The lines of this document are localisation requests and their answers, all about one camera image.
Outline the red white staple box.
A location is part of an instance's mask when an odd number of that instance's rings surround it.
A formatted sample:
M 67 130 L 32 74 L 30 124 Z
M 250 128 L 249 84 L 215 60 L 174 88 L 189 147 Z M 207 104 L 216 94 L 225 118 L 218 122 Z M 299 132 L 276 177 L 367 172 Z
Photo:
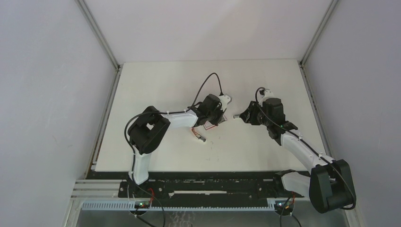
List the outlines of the red white staple box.
M 217 124 L 212 124 L 211 122 L 206 121 L 205 124 L 203 125 L 203 128 L 207 131 L 207 130 L 210 130 L 210 129 L 214 128 L 214 127 L 218 127 L 221 123 L 224 123 L 224 122 L 225 122 L 225 120 L 220 121 Z

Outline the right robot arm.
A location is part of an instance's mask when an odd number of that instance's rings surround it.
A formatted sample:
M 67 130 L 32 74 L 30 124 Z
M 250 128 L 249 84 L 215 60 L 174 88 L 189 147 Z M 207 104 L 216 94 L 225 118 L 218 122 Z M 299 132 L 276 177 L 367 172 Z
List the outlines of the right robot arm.
M 308 198 L 319 213 L 356 207 L 357 197 L 349 164 L 318 152 L 309 145 L 298 128 L 286 120 L 279 98 L 268 98 L 262 103 L 251 101 L 238 116 L 244 123 L 266 127 L 269 136 L 291 152 L 307 169 L 309 176 L 294 170 L 282 171 L 273 190 L 280 197 L 295 192 Z

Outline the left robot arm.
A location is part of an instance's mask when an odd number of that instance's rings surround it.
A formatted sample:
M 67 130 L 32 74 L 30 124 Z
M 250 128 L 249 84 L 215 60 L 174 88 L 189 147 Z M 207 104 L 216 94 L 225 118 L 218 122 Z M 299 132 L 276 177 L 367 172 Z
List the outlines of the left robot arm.
M 134 158 L 129 171 L 130 192 L 136 197 L 148 191 L 149 164 L 152 152 L 162 142 L 169 129 L 196 128 L 206 123 L 217 126 L 223 119 L 227 106 L 231 103 L 229 95 L 209 94 L 202 102 L 178 112 L 161 112 L 148 106 L 142 113 L 132 117 L 124 127 L 124 138 L 133 151 Z

